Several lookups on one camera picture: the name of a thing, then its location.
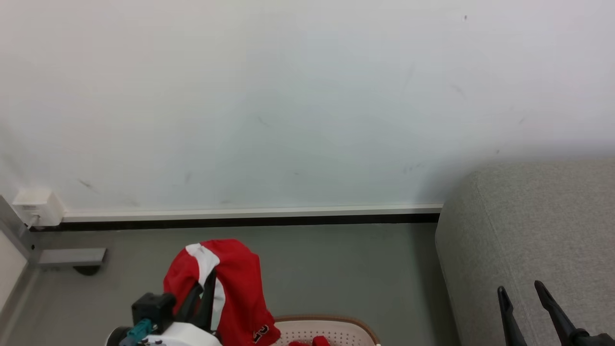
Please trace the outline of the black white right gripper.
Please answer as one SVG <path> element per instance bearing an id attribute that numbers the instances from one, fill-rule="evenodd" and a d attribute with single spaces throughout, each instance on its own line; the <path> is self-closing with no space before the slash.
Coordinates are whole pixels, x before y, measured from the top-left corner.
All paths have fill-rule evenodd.
<path id="1" fill-rule="evenodd" d="M 577 329 L 560 305 L 549 293 L 542 281 L 534 281 L 534 287 L 543 309 L 551 317 L 562 346 L 614 346 L 615 340 L 606 333 L 590 335 L 585 329 Z M 503 285 L 497 289 L 499 311 L 506 346 L 527 346 L 519 325 L 514 317 L 514 307 Z"/>

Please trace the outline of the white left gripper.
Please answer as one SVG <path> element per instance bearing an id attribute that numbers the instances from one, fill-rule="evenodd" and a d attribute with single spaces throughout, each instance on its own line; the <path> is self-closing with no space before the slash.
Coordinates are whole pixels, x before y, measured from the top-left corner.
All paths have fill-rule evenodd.
<path id="1" fill-rule="evenodd" d="M 221 346 L 212 328 L 217 271 L 213 269 L 202 285 L 196 283 L 180 305 L 173 324 L 158 334 L 147 335 L 144 346 Z M 190 322 L 200 304 L 200 328 Z"/>

